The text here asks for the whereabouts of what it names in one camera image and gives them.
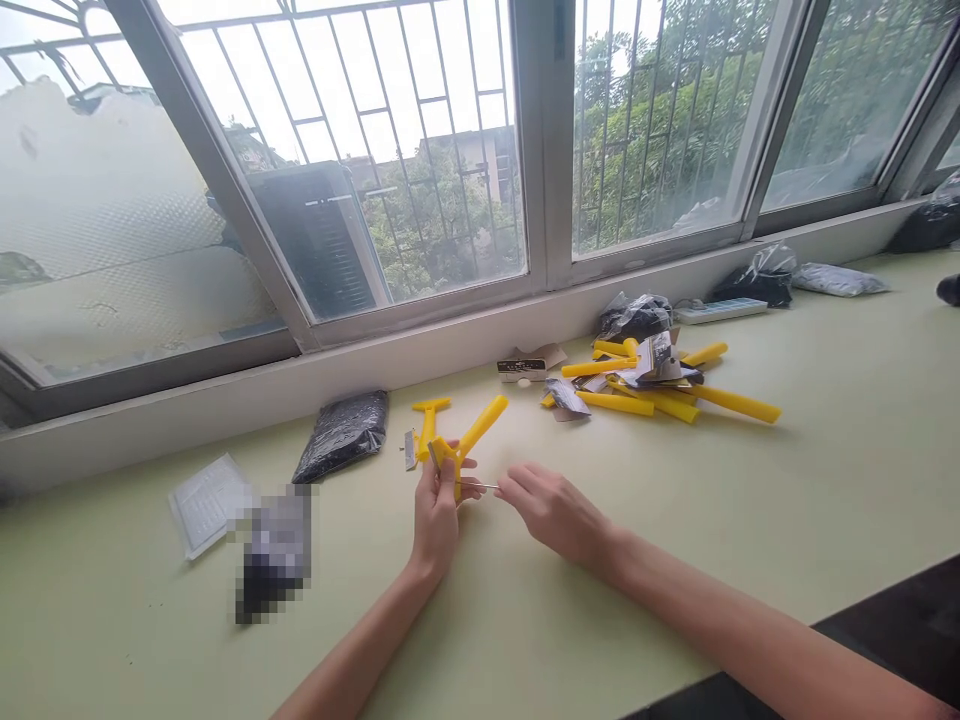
air conditioner unit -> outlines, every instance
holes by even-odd
[[[318,162],[248,175],[247,182],[317,320],[392,304],[346,168]],[[224,240],[233,245],[228,233],[229,226]]]

hand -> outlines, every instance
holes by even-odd
[[[561,557],[599,572],[611,552],[612,523],[563,475],[534,462],[512,465],[494,496],[520,513],[527,530]]]
[[[458,440],[450,441],[456,448]],[[461,468],[475,468],[476,460],[466,458]],[[416,505],[413,523],[413,553],[410,563],[436,580],[442,578],[453,562],[460,537],[460,522],[457,518],[457,502],[454,499],[456,468],[451,458],[443,461],[439,478],[433,459],[423,463],[423,475],[417,484]],[[483,487],[470,487],[467,483],[479,482],[474,477],[461,477],[460,500],[479,500],[486,492]]]

window frame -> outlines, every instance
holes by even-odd
[[[873,185],[761,212],[830,6],[830,0],[781,0],[771,22],[757,79],[757,87],[767,89],[759,97],[754,94],[744,123],[742,138],[746,140],[741,140],[731,175],[728,195],[742,212],[718,227],[676,235],[661,233],[667,236],[662,242],[641,238],[574,259],[571,202],[576,0],[509,0],[511,22],[507,41],[513,58],[509,71],[514,79],[527,272],[317,324],[296,282],[291,280],[293,274],[177,31],[163,16],[157,0],[106,0],[106,5],[235,229],[287,329],[49,387],[31,380],[15,363],[4,362],[0,357],[0,392],[36,420],[236,372],[298,353],[407,331],[916,197],[955,169],[937,170],[936,165],[960,131],[960,19],[954,22],[931,62]]]

sky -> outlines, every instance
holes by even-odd
[[[21,5],[44,12],[67,17],[67,13],[53,0],[14,0]],[[210,20],[222,20],[255,15],[275,15],[275,0],[158,0],[167,19],[175,26]],[[362,0],[298,0],[299,11],[356,5]],[[503,73],[501,80],[501,43],[498,41],[496,6],[500,8],[502,31]],[[613,6],[614,31],[633,32],[637,13],[636,0],[578,0],[576,19],[576,43],[579,46],[584,5],[587,7],[587,34],[604,34],[609,28],[610,10]],[[407,5],[401,9],[403,25],[410,48],[410,63],[421,98],[442,96],[443,75],[440,53],[446,70],[450,105],[432,102],[421,105],[426,135],[447,135],[455,130],[464,132],[479,128],[477,101],[471,72],[470,53],[464,3],[462,0],[439,0],[435,3],[437,28],[440,35],[438,52],[433,19],[428,3]],[[512,124],[514,118],[512,56],[509,42],[508,0],[467,0],[470,28],[473,39],[476,87],[480,91],[505,89],[500,94],[482,95],[479,98],[479,116],[484,128]],[[640,34],[655,38],[657,34],[660,2],[643,0],[640,6]],[[387,101],[392,111],[393,125],[404,157],[411,157],[420,144],[424,133],[417,112],[416,96],[411,80],[410,66],[400,31],[396,9],[375,9],[367,12],[376,60],[379,60],[386,89]],[[390,117],[386,113],[357,117],[344,73],[340,66],[334,44],[331,22],[326,17],[296,21],[297,31],[304,45],[307,61],[313,71],[320,99],[324,104],[329,129],[341,157],[364,156],[369,151],[377,162],[396,157],[396,141]],[[109,14],[93,10],[88,14],[88,27],[92,35],[117,32]],[[339,41],[343,61],[353,86],[357,107],[361,112],[384,107],[384,92],[376,70],[374,52],[371,49],[367,27],[361,13],[336,15],[332,27]],[[299,49],[289,21],[260,23],[258,25],[267,54],[273,63],[278,81],[290,107],[294,120],[319,116],[320,108],[310,85]],[[288,160],[317,162],[336,159],[330,135],[325,123],[300,125],[303,147],[296,140],[287,114],[270,76],[263,52],[251,25],[220,30],[223,44],[234,64],[240,83],[247,94],[267,143]],[[0,8],[0,47],[23,45],[35,39],[51,41],[76,37],[73,28],[35,18],[8,9]],[[184,32],[181,42],[190,56],[194,69],[210,98],[221,122],[233,119],[251,127],[253,119],[237,88],[223,53],[209,30]],[[126,43],[113,42],[98,45],[106,63],[124,85],[150,83]],[[63,51],[64,56],[76,69],[79,78],[74,78],[81,89],[108,78],[89,48],[76,47]],[[71,94],[52,61],[42,59],[37,53],[14,57],[21,73],[32,80],[48,75]],[[626,70],[627,59],[615,61],[615,74]],[[17,80],[4,64],[0,64],[0,93],[16,86]],[[361,132],[361,124],[366,134]]]

power strip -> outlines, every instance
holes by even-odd
[[[758,315],[767,311],[767,304],[762,300],[751,298],[737,298],[736,300],[721,300],[715,303],[706,303],[700,309],[680,308],[674,310],[677,320],[684,325],[699,325],[714,320],[729,320],[730,318],[745,315]]]

